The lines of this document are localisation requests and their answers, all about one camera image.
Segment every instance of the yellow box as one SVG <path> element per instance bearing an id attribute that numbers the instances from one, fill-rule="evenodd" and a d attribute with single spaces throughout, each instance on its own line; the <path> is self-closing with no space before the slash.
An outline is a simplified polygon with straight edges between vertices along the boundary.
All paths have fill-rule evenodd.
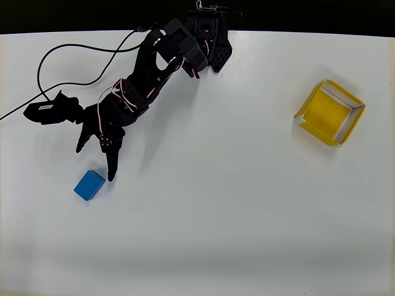
<path id="1" fill-rule="evenodd" d="M 334 81 L 319 82 L 294 116 L 294 122 L 325 144 L 338 147 L 347 141 L 365 104 Z"/>

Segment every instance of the blue cube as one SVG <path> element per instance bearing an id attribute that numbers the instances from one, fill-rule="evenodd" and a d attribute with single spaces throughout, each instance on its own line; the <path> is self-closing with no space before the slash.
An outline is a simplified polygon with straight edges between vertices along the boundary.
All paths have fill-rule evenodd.
<path id="1" fill-rule="evenodd" d="M 75 186 L 74 192 L 84 200 L 91 200 L 98 193 L 106 180 L 94 170 L 87 171 L 81 181 Z"/>

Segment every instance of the white surface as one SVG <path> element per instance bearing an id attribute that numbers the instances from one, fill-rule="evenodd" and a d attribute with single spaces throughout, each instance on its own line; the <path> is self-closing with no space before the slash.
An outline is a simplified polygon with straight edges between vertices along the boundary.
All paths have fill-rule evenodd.
<path id="1" fill-rule="evenodd" d="M 35 95 L 60 43 L 115 48 L 126 32 L 12 35 L 3 112 Z M 115 181 L 86 203 L 73 188 L 106 172 L 81 126 L 2 122 L 5 288 L 75 295 L 349 295 L 389 290 L 391 100 L 383 38 L 230 32 L 233 55 L 200 81 L 176 73 L 126 128 Z M 132 46 L 144 38 L 135 36 Z M 132 70 L 120 54 L 84 105 Z M 109 54 L 63 49 L 43 85 L 90 81 Z M 331 148 L 293 125 L 316 82 L 367 105 Z"/>

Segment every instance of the robotic arm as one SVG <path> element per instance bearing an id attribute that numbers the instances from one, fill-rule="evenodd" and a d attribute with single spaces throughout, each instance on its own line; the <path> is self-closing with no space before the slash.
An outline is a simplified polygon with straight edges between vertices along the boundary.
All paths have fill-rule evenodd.
<path id="1" fill-rule="evenodd" d="M 99 99 L 97 104 L 84 109 L 76 97 L 67 97 L 59 91 L 53 101 L 32 103 L 23 114 L 42 125 L 65 120 L 82 123 L 76 152 L 95 135 L 106 154 L 108 180 L 112 181 L 125 135 L 123 127 L 133 124 L 147 111 L 171 75 L 182 68 L 191 78 L 199 79 L 198 73 L 208 65 L 215 73 L 225 65 L 232 53 L 226 22 L 227 11 L 231 10 L 222 6 L 204 8 L 198 1 L 197 10 L 188 11 L 186 27 L 173 19 L 164 27 L 165 34 L 150 31 L 140 44 L 133 73 L 108 88 L 111 92 L 101 102 Z M 164 70 L 156 65 L 158 53 L 168 63 Z"/>

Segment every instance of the black background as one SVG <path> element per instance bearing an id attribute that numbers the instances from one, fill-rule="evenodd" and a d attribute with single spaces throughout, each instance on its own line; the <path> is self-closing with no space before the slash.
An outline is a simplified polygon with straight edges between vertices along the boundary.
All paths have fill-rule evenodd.
<path id="1" fill-rule="evenodd" d="M 395 36 L 395 0 L 334 1 L 203 1 L 243 12 L 230 19 L 231 30 L 300 31 Z M 3 1 L 0 33 L 43 31 L 130 30 L 141 22 L 160 27 L 171 19 L 186 20 L 195 1 Z"/>

